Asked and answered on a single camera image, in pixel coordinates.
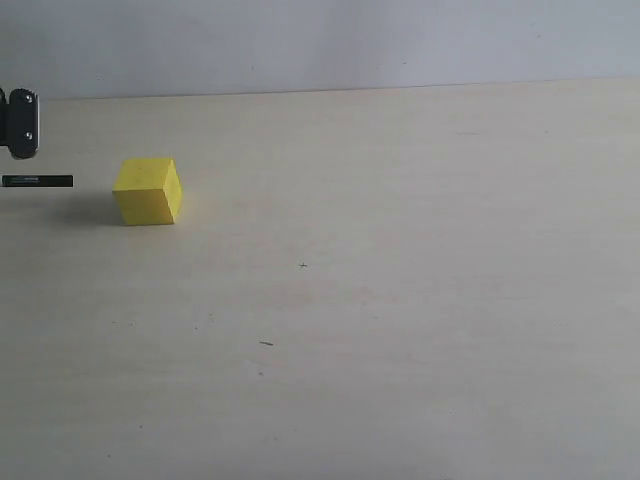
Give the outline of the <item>yellow cube block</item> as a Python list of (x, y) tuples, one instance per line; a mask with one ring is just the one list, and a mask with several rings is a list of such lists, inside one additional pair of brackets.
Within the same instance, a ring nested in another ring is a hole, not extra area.
[(127, 226), (175, 224), (183, 197), (170, 157), (124, 160), (112, 193)]

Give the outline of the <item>black and white marker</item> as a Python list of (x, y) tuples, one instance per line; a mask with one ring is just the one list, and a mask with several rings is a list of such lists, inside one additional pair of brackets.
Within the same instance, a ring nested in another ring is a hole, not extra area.
[(72, 188), (72, 175), (2, 175), (3, 188)]

